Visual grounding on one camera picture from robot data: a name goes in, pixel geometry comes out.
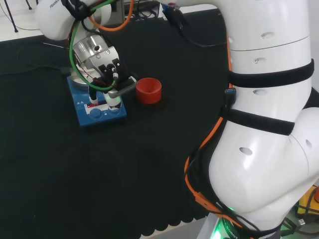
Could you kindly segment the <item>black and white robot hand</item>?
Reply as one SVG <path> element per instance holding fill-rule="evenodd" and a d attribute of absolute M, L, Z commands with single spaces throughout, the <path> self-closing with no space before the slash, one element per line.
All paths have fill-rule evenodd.
<path fill-rule="evenodd" d="M 94 87 L 89 87 L 89 99 L 97 104 L 97 94 L 101 93 L 108 109 L 114 113 L 122 106 L 120 96 L 130 91 L 135 82 L 113 46 L 102 52 L 100 58 L 95 57 L 93 63 L 95 72 L 91 84 Z"/>

